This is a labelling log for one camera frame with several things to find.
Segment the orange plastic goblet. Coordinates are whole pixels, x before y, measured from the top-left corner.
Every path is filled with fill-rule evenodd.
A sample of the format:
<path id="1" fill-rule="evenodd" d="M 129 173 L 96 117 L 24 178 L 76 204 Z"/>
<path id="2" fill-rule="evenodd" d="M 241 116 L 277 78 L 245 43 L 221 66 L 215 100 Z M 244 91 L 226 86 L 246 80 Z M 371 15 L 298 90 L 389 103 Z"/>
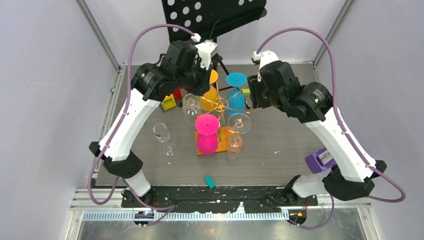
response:
<path id="1" fill-rule="evenodd" d="M 218 77 L 217 71 L 212 69 L 209 77 L 209 91 L 199 97 L 200 106 L 206 112 L 212 112 L 218 106 L 219 94 L 217 89 L 213 86 L 213 84 L 217 82 Z"/>

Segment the blue plastic goblet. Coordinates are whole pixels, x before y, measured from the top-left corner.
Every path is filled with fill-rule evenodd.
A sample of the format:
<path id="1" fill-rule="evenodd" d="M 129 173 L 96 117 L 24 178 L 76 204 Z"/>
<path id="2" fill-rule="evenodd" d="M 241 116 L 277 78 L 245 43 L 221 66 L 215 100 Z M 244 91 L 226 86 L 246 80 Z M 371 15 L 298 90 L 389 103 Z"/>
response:
<path id="1" fill-rule="evenodd" d="M 226 83 L 234 87 L 225 98 L 227 101 L 225 113 L 229 117 L 246 110 L 245 98 L 241 92 L 241 88 L 247 83 L 247 76 L 240 72 L 233 72 L 226 77 Z"/>

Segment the tall clear flute glass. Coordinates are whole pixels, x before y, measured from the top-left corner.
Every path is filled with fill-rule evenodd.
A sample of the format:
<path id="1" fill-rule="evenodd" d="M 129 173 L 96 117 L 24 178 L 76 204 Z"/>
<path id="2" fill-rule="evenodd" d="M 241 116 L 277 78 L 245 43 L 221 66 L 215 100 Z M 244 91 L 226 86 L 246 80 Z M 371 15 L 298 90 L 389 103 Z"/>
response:
<path id="1" fill-rule="evenodd" d="M 227 119 L 227 127 L 231 135 L 227 139 L 227 158 L 235 160 L 244 146 L 242 134 L 247 133 L 251 127 L 251 119 L 244 113 L 234 113 Z"/>

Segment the pink plastic goblet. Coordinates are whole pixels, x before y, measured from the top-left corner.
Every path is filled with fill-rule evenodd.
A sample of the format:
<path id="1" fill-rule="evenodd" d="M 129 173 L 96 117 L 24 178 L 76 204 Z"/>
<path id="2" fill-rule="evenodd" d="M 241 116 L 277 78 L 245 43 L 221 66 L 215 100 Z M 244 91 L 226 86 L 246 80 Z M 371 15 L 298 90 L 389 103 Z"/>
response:
<path id="1" fill-rule="evenodd" d="M 218 149 L 217 131 L 220 128 L 219 120 L 216 116 L 205 113 L 195 120 L 197 137 L 195 139 L 196 148 L 202 155 L 211 155 Z"/>

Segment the gold wine glass rack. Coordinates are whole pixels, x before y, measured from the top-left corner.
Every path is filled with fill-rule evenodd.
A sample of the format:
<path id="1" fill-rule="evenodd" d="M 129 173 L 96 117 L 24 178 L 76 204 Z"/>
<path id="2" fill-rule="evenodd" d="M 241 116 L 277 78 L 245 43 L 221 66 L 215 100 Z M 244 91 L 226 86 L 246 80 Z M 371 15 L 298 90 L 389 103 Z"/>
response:
<path id="1" fill-rule="evenodd" d="M 219 89 L 218 87 L 218 81 L 216 81 L 216 83 L 213 84 L 213 86 L 217 89 L 218 91 L 218 95 L 219 95 L 219 102 L 218 105 L 216 107 L 215 110 L 210 111 L 210 112 L 206 112 L 204 111 L 203 114 L 212 114 L 215 117 L 217 117 L 217 119 L 219 120 L 219 130 L 217 131 L 217 137 L 218 137 L 218 148 L 215 151 L 215 153 L 213 154 L 217 154 L 217 153 L 226 153 L 227 152 L 227 140 L 228 137 L 232 134 L 229 130 L 228 130 L 228 126 L 227 126 L 227 120 L 229 118 L 229 116 L 227 116 L 225 110 L 228 108 L 228 103 L 226 100 L 227 95 L 234 89 L 233 86 L 228 86 L 228 87 L 224 87 L 222 90 L 229 90 L 230 92 L 228 94 L 225 95 L 221 95 L 222 94 L 222 90 Z M 244 85 L 243 87 L 240 88 L 240 90 L 242 89 L 247 89 L 247 86 Z M 250 113 L 250 104 L 248 103 L 247 97 L 249 96 L 244 96 L 245 98 L 245 111 L 242 112 L 242 114 L 249 114 Z M 194 139 L 195 139 L 195 146 L 196 146 L 196 137 L 198 135 L 197 130 L 194 133 Z M 196 153 L 198 156 L 208 156 L 208 155 L 202 155 L 196 147 Z"/>

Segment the small clear wine glass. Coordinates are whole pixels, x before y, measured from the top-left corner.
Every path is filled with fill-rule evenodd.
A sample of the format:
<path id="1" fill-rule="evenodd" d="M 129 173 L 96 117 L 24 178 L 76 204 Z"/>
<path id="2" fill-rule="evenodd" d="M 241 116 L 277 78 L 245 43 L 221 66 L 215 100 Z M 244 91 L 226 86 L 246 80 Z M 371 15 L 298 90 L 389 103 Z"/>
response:
<path id="1" fill-rule="evenodd" d="M 155 138 L 162 143 L 162 150 L 165 156 L 173 156 L 176 153 L 176 146 L 170 142 L 170 131 L 169 128 L 162 122 L 157 123 L 153 126 L 153 133 Z"/>

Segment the teal toy block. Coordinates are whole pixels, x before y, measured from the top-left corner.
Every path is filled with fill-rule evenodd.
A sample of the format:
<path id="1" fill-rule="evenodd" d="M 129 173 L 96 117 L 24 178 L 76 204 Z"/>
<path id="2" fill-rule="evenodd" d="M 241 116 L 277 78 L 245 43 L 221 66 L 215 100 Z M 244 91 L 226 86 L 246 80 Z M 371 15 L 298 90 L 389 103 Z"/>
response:
<path id="1" fill-rule="evenodd" d="M 204 181 L 205 181 L 205 183 L 207 184 L 207 186 L 210 188 L 210 189 L 214 189 L 215 187 L 216 187 L 216 183 L 215 183 L 215 181 L 212 179 L 212 177 L 211 176 L 206 176 L 205 178 L 204 178 Z"/>

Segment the clear stemless wine glass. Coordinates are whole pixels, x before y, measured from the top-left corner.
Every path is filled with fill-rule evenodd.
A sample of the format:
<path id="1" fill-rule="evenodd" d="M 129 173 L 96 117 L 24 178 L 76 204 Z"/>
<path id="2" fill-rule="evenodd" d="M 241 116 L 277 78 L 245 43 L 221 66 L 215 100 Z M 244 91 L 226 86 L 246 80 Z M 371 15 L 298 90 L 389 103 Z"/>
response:
<path id="1" fill-rule="evenodd" d="M 203 113 L 199 97 L 187 93 L 182 98 L 182 112 L 185 122 L 194 126 L 197 118 Z"/>

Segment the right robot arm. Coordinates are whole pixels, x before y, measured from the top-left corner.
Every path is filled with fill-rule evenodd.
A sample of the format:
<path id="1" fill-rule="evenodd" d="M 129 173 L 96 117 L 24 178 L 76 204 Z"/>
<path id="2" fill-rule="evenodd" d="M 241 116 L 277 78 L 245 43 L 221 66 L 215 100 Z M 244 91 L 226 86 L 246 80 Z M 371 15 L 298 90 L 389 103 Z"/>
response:
<path id="1" fill-rule="evenodd" d="M 287 184 L 285 198 L 299 205 L 312 195 L 330 194 L 341 201 L 369 197 L 379 176 L 371 169 L 386 169 L 382 160 L 364 162 L 338 124 L 333 97 L 319 82 L 301 84 L 291 65 L 281 60 L 260 63 L 257 75 L 248 77 L 253 108 L 275 107 L 310 129 L 335 160 L 330 169 L 297 175 Z"/>

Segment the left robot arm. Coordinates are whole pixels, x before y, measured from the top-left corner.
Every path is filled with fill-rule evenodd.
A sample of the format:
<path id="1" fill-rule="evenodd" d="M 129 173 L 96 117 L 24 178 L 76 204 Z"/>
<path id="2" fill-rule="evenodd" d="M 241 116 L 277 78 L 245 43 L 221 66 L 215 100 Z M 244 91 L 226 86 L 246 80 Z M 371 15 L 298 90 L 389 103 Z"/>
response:
<path id="1" fill-rule="evenodd" d="M 154 197 L 142 171 L 143 162 L 131 151 L 135 138 L 153 111 L 175 90 L 184 89 L 195 96 L 209 91 L 217 46 L 210 40 L 177 40 L 157 63 L 142 64 L 130 81 L 129 96 L 111 129 L 101 141 L 89 145 L 110 174 L 126 181 L 141 207 L 148 207 Z"/>

